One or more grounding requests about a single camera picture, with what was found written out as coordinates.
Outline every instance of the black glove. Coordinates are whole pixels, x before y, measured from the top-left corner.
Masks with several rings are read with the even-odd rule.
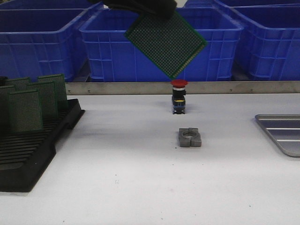
[[[88,0],[97,3],[101,0]],[[125,9],[138,13],[150,13],[164,19],[170,19],[176,9],[175,0],[103,0],[112,9]]]

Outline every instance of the black plastic tray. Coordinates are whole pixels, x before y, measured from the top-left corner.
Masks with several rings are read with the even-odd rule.
[[[78,99],[56,120],[44,121],[44,131],[0,136],[0,191],[29,192],[56,154],[55,142],[73,129],[84,113]]]

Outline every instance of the white workbench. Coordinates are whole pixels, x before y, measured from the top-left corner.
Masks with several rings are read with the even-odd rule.
[[[86,110],[30,193],[0,193],[1,225],[299,225],[300,159],[256,114],[298,114],[300,94],[74,96]],[[180,148],[179,128],[202,147]]]

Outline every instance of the stainless steel tray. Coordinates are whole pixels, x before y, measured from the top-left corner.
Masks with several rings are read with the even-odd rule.
[[[300,115],[256,115],[255,118],[284,154],[300,157]]]

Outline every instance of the red button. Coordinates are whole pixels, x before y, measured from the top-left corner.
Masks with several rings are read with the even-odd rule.
[[[173,85],[175,88],[184,88],[188,82],[186,80],[177,79],[171,81],[171,85]]]

